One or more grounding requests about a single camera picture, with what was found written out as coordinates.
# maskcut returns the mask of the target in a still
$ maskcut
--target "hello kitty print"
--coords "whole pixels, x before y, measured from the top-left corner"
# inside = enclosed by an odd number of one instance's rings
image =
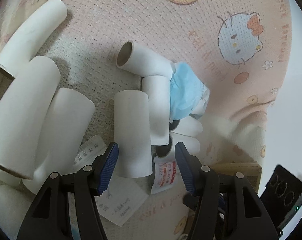
[[[263,48],[259,35],[263,32],[260,16],[257,13],[238,13],[226,20],[219,32],[218,44],[223,58],[232,65],[245,65]]]

